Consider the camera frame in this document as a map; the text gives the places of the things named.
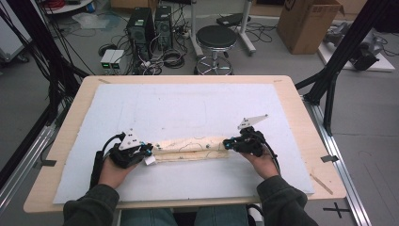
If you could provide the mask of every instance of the gray floor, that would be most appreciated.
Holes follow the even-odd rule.
[[[214,24],[217,16],[199,19],[199,27]],[[107,29],[76,30],[67,36],[78,54],[97,74],[102,74],[97,54],[98,48],[109,43],[112,37],[123,35],[125,22],[118,17],[107,16],[111,25]],[[67,24],[71,19],[62,19]],[[275,25],[277,19],[253,18],[252,22]],[[62,25],[72,30],[76,24]],[[324,64],[318,55],[293,56],[279,39],[276,30],[266,32],[273,41],[257,41],[257,52],[248,56],[241,41],[229,51],[235,74],[286,74],[299,82],[318,73]],[[399,37],[378,34],[389,42],[387,49],[399,52]],[[193,74],[195,56],[189,42],[189,51],[184,57],[185,65],[179,70],[165,69],[163,74]],[[72,54],[75,65],[86,67]],[[399,68],[399,57],[388,57],[389,62]],[[34,62],[13,62],[0,69],[0,119],[2,144],[0,168],[9,159],[47,105],[47,82]],[[332,116],[332,132],[343,160],[366,208],[373,225],[399,225],[399,71],[393,73],[354,72],[343,70],[338,78]],[[309,88],[299,91],[304,94]],[[37,174],[32,169],[23,185],[18,189],[4,214],[1,225],[60,225],[62,215],[31,215],[23,210],[24,200]],[[320,225],[354,225],[350,213],[323,211],[334,208],[334,202],[347,209],[345,200],[309,202],[307,211]]]

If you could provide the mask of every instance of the hand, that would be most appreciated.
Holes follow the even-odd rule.
[[[256,172],[258,172],[258,174],[265,180],[267,178],[279,175],[272,156],[266,151],[266,149],[267,147],[263,145],[263,155],[260,157],[250,153],[241,153],[241,155],[252,164]]]
[[[124,169],[120,168],[111,160],[108,156],[103,164],[103,169],[101,171],[99,185],[108,185],[116,189],[124,181],[126,175],[132,171],[137,164],[131,166],[130,168]]]

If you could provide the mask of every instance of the white paper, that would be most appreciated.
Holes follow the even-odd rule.
[[[281,174],[292,186],[314,193],[273,85],[156,84],[100,85],[62,174],[54,203],[88,191],[94,155],[116,134],[134,128],[145,141],[185,137],[240,136],[243,118],[267,114],[254,128],[279,156]],[[120,200],[166,201],[257,196],[262,178],[240,154],[225,159],[136,167],[118,188]]]

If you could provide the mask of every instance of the sleeve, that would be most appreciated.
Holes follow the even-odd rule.
[[[77,201],[64,205],[64,225],[112,225],[114,211],[120,199],[110,186],[97,185]]]
[[[257,190],[262,201],[264,225],[317,225],[304,210],[308,201],[305,193],[288,185],[282,177],[263,181]]]

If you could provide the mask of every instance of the black stool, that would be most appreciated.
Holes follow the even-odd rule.
[[[197,43],[200,47],[212,51],[212,56],[201,58],[194,69],[194,74],[229,75],[232,73],[231,63],[224,57],[217,56],[218,52],[230,50],[237,42],[237,35],[226,26],[209,25],[201,28],[197,32]]]

